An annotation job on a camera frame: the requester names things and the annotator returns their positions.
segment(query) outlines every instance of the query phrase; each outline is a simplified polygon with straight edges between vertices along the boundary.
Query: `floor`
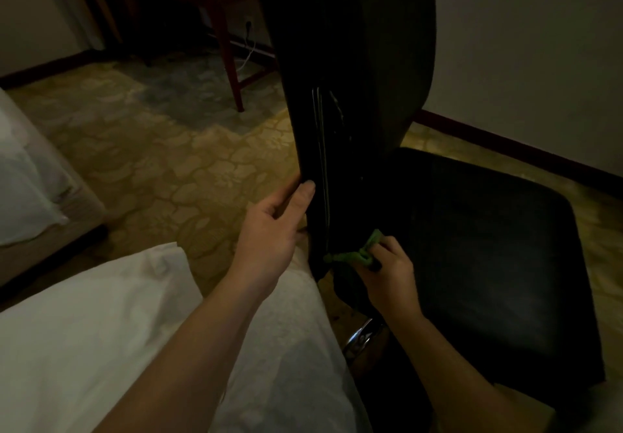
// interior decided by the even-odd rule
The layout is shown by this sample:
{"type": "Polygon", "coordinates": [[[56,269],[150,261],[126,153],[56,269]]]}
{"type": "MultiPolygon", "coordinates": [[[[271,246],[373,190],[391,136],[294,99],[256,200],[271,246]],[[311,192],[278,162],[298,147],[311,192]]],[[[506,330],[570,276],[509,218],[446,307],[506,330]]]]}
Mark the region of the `floor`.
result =
{"type": "MultiPolygon", "coordinates": [[[[258,66],[247,65],[245,75],[258,66]]],[[[297,169],[277,73],[243,91],[236,111],[217,54],[173,54],[81,67],[10,96],[67,157],[110,210],[110,233],[43,273],[4,306],[73,274],[176,240],[208,294],[232,259],[245,209],[297,169]]],[[[567,197],[589,270],[604,360],[623,378],[623,202],[461,139],[412,125],[404,146],[514,174],[567,197]]],[[[363,317],[320,289],[338,340],[363,317]]]]}

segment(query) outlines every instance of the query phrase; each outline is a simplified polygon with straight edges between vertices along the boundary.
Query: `green cord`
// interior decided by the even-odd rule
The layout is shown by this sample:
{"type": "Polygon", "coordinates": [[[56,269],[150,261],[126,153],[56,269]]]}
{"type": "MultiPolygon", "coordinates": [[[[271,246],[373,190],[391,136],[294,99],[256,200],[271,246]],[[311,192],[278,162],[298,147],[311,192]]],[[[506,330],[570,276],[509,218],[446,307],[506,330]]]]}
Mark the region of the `green cord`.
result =
{"type": "Polygon", "coordinates": [[[381,230],[374,230],[368,238],[368,241],[363,245],[363,248],[358,251],[353,252],[342,252],[339,254],[327,254],[323,257],[323,261],[326,263],[331,262],[358,262],[359,264],[364,265],[365,267],[370,266],[374,261],[374,257],[368,252],[372,246],[377,244],[381,238],[383,237],[383,233],[381,230]]]}

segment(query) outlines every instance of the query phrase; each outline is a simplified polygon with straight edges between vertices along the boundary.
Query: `white cable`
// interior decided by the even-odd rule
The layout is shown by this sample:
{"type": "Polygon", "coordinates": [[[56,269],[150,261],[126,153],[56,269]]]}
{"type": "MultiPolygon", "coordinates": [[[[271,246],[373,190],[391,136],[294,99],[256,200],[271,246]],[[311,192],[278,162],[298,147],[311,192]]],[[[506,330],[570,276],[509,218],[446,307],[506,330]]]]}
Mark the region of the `white cable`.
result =
{"type": "MultiPolygon", "coordinates": [[[[250,30],[252,30],[252,29],[253,29],[253,23],[251,23],[251,28],[249,28],[249,35],[247,35],[247,36],[250,36],[250,30]]],[[[247,49],[249,49],[249,45],[247,44],[247,38],[244,39],[244,45],[245,45],[245,47],[247,49]]],[[[249,51],[249,54],[248,54],[247,58],[242,63],[242,66],[240,66],[240,67],[238,67],[238,69],[236,69],[236,72],[240,72],[247,65],[247,62],[251,58],[251,55],[255,52],[255,46],[256,45],[257,45],[257,40],[253,40],[253,49],[251,51],[249,51]]]]}

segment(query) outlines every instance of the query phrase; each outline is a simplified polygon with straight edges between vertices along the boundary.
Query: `black chair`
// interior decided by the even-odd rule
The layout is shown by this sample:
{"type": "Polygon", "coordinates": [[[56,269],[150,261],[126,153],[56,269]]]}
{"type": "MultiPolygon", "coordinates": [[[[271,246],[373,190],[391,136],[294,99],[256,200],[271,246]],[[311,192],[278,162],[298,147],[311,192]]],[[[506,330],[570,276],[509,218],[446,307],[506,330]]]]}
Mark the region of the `black chair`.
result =
{"type": "MultiPolygon", "coordinates": [[[[491,382],[556,407],[603,381],[573,211],[541,185],[399,148],[427,97],[434,0],[261,0],[303,177],[310,265],[393,234],[422,309],[491,382]]],[[[335,290],[378,314],[348,268],[335,290]]]]}

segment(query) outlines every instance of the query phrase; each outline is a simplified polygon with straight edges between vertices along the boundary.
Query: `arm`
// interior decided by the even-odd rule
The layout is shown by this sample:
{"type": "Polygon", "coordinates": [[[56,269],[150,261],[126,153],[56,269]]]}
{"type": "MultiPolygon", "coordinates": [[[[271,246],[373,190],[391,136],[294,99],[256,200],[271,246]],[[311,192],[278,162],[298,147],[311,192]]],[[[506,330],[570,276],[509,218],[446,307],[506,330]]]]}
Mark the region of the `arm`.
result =
{"type": "Polygon", "coordinates": [[[356,265],[370,301],[407,352],[445,432],[528,433],[536,429],[443,337],[420,310],[413,264],[398,241],[370,249],[379,272],[356,265]]]}
{"type": "Polygon", "coordinates": [[[249,209],[227,275],[95,433],[207,431],[251,319],[292,259],[315,190],[299,179],[249,209]]]}

